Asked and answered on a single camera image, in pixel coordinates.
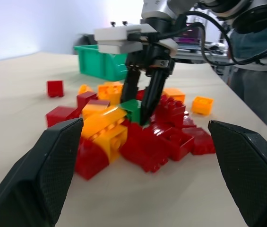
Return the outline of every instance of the yellow lego brick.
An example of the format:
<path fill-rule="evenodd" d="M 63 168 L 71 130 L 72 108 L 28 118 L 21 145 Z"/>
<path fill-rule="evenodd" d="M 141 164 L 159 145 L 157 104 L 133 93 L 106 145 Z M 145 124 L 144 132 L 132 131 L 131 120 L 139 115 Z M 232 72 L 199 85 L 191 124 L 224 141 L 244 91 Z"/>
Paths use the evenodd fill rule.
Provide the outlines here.
<path fill-rule="evenodd" d="M 197 114 L 209 115 L 211 113 L 213 99 L 205 97 L 196 97 L 192 103 L 191 111 Z"/>
<path fill-rule="evenodd" d="M 116 127 L 102 133 L 94 140 L 94 143 L 104 150 L 110 163 L 120 156 L 119 149 L 127 140 L 127 131 L 127 127 L 117 125 Z"/>
<path fill-rule="evenodd" d="M 186 95 L 177 88 L 165 88 L 163 90 L 163 95 L 174 98 L 176 101 L 181 101 L 185 103 Z"/>
<path fill-rule="evenodd" d="M 123 85 L 120 82 L 106 82 L 98 87 L 100 100 L 109 100 L 111 105 L 120 104 Z"/>
<path fill-rule="evenodd" d="M 118 106 L 109 106 L 107 109 L 95 113 L 84 120 L 82 137 L 88 139 L 97 136 L 108 129 L 121 124 L 127 112 Z"/>
<path fill-rule="evenodd" d="M 95 104 L 87 104 L 82 110 L 83 119 L 87 119 L 89 116 L 101 112 L 107 109 L 105 105 L 95 105 Z"/>
<path fill-rule="evenodd" d="M 78 95 L 85 93 L 87 91 L 93 91 L 91 87 L 88 87 L 86 84 L 83 84 L 78 90 Z"/>

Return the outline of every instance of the table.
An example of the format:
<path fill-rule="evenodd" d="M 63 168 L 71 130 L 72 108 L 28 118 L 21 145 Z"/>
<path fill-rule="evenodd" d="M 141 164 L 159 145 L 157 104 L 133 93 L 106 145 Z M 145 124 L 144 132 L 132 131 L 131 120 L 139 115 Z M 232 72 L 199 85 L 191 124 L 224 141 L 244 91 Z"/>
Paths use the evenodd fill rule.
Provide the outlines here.
<path fill-rule="evenodd" d="M 47 80 L 62 79 L 65 97 L 46 96 Z M 81 84 L 96 88 L 103 80 L 80 75 L 77 56 L 37 53 L 0 61 L 0 182 L 45 130 L 44 116 L 58 105 L 75 105 Z M 140 86 L 148 84 L 141 77 Z M 267 126 L 226 86 L 208 64 L 176 64 L 167 87 L 215 100 L 212 115 L 192 115 L 207 128 L 216 119 L 257 131 L 267 140 Z M 246 227 L 215 155 L 188 155 L 170 161 L 157 174 L 120 158 L 98 176 L 74 175 L 56 227 Z"/>

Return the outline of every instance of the black cable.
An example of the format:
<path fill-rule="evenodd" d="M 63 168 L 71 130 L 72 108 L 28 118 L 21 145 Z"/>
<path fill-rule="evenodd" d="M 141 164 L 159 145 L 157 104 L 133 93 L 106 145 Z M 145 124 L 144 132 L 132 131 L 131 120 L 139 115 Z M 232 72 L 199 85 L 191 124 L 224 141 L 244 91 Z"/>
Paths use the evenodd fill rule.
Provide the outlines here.
<path fill-rule="evenodd" d="M 173 37 L 181 34 L 182 32 L 187 31 L 188 29 L 191 29 L 193 27 L 199 27 L 201 29 L 201 31 L 202 31 L 202 37 L 201 37 L 201 40 L 202 40 L 202 42 L 201 42 L 202 56 L 210 64 L 217 65 L 217 66 L 246 65 L 246 64 L 250 64 L 252 62 L 255 62 L 255 61 L 258 61 L 258 60 L 260 60 L 262 58 L 267 57 L 267 50 L 265 50 L 262 53 L 257 54 L 256 56 L 254 56 L 252 58 L 248 58 L 248 59 L 245 59 L 245 60 L 242 60 L 242 61 L 235 60 L 235 58 L 233 56 L 233 47 L 231 45 L 230 38 L 228 37 L 228 35 L 227 35 L 226 31 L 224 30 L 224 28 L 216 20 L 214 20 L 212 17 L 210 17 L 209 15 L 207 15 L 205 13 L 196 12 L 196 11 L 186 12 L 186 13 L 184 13 L 184 15 L 185 16 L 198 16 L 198 17 L 202 17 L 204 19 L 209 20 L 211 23 L 213 23 L 221 31 L 221 33 L 224 35 L 224 37 L 225 37 L 225 39 L 226 39 L 226 41 L 228 43 L 228 46 L 229 46 L 229 52 L 231 54 L 233 63 L 217 63 L 217 62 L 210 61 L 207 58 L 207 56 L 205 54 L 205 51 L 204 51 L 205 50 L 205 41 L 206 41 L 206 30 L 205 30 L 204 25 L 202 23 L 200 23 L 200 22 L 193 23 L 190 26 L 185 27 L 185 28 L 183 28 L 181 30 L 178 30 L 178 31 L 174 31 L 174 32 L 166 33 L 166 34 L 159 34 L 158 35 L 158 38 L 160 40 L 162 40 L 162 39 L 168 39 L 168 38 L 173 38 Z"/>
<path fill-rule="evenodd" d="M 230 54 L 231 54 L 231 57 L 232 57 L 232 60 L 233 60 L 233 63 L 230 63 L 230 64 L 227 64 L 227 65 L 246 65 L 246 64 L 250 64 L 252 62 L 255 62 L 255 61 L 258 61 L 260 60 L 261 58 L 265 58 L 267 57 L 267 50 L 265 50 L 264 52 L 252 57 L 252 58 L 248 58 L 248 59 L 245 59 L 245 60 L 242 60 L 242 61 L 236 61 L 235 58 L 234 58 L 234 55 L 233 55 L 233 48 L 232 48 L 232 45 L 231 45 L 231 41 L 230 41 L 230 38 L 228 37 L 226 31 L 224 30 L 224 28 L 216 21 L 214 20 L 212 17 L 210 17 L 209 15 L 205 14 L 205 13 L 202 13 L 202 12 L 186 12 L 184 13 L 184 15 L 186 16 L 199 16 L 199 17 L 203 17 L 204 19 L 207 19 L 209 20 L 211 23 L 213 23 L 221 32 L 222 34 L 225 36 L 225 39 L 228 43 L 228 46 L 229 46 L 229 51 L 230 51 Z"/>

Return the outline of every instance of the green plastic bin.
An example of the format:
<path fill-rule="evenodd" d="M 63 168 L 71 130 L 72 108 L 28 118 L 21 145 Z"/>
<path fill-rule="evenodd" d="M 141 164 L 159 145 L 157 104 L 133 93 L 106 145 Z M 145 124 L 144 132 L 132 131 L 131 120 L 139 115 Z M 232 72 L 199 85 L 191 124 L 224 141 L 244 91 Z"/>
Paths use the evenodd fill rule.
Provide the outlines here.
<path fill-rule="evenodd" d="M 100 53 L 98 45 L 75 46 L 74 49 L 78 52 L 82 74 L 109 81 L 125 79 L 127 75 L 126 54 Z"/>

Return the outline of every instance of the pile of lego bricks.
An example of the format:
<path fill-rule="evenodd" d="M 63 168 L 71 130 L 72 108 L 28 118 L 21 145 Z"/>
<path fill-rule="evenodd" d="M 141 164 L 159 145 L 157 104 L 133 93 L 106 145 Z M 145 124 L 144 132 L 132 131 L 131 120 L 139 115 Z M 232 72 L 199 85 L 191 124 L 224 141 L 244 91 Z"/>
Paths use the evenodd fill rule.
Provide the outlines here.
<path fill-rule="evenodd" d="M 58 86 L 51 87 L 51 82 Z M 64 95 L 62 81 L 48 81 L 47 88 L 49 97 Z M 120 104 L 121 91 L 119 82 L 99 85 L 98 93 L 82 85 L 76 107 L 58 106 L 46 115 L 48 127 L 73 118 L 84 119 L 75 171 L 86 180 L 120 156 L 154 173 L 169 159 L 180 161 L 189 153 L 215 153 L 211 136 L 189 117 L 185 94 L 180 90 L 164 89 L 147 126 L 139 125 L 144 90 L 138 91 L 135 100 Z M 212 99 L 196 97 L 191 110 L 208 115 L 212 104 Z"/>

